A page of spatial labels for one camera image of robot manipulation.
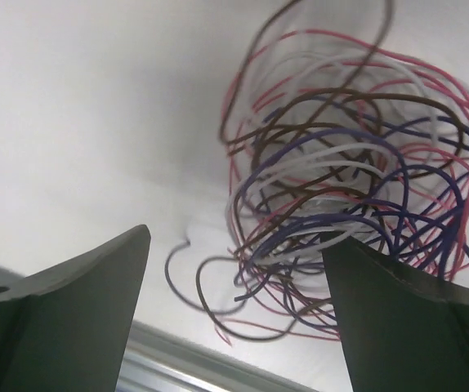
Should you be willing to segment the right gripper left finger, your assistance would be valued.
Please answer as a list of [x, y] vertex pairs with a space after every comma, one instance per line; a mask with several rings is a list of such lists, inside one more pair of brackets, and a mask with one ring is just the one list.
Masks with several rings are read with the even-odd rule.
[[138, 225], [0, 286], [0, 391], [113, 391], [150, 250]]

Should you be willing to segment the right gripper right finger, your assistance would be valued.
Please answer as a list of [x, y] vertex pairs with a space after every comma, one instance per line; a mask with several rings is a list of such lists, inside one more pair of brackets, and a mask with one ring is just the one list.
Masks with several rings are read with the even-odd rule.
[[355, 391], [469, 391], [469, 288], [347, 238], [322, 251]]

